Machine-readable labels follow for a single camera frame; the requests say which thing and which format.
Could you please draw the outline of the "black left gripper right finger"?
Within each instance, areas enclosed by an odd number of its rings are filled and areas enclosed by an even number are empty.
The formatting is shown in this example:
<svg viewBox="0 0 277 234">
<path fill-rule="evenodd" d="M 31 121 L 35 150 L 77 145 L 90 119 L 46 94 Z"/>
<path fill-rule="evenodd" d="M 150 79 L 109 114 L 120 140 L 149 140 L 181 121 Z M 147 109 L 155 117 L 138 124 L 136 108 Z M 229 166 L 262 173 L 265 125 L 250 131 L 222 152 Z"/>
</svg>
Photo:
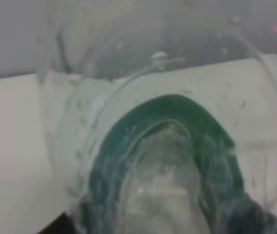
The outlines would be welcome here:
<svg viewBox="0 0 277 234">
<path fill-rule="evenodd" d="M 277 234 L 277 217 L 264 210 L 249 194 L 246 211 L 247 234 Z"/>
</svg>

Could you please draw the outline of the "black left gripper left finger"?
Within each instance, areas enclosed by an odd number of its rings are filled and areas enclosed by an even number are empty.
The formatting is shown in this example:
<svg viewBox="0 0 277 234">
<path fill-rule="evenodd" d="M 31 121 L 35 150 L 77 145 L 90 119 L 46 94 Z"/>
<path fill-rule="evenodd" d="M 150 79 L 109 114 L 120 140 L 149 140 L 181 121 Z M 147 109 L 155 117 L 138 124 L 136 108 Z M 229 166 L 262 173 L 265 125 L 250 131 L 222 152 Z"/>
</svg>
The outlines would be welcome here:
<svg viewBox="0 0 277 234">
<path fill-rule="evenodd" d="M 50 225 L 40 231 L 40 234 L 75 234 L 74 225 L 71 219 L 65 214 L 61 214 Z"/>
</svg>

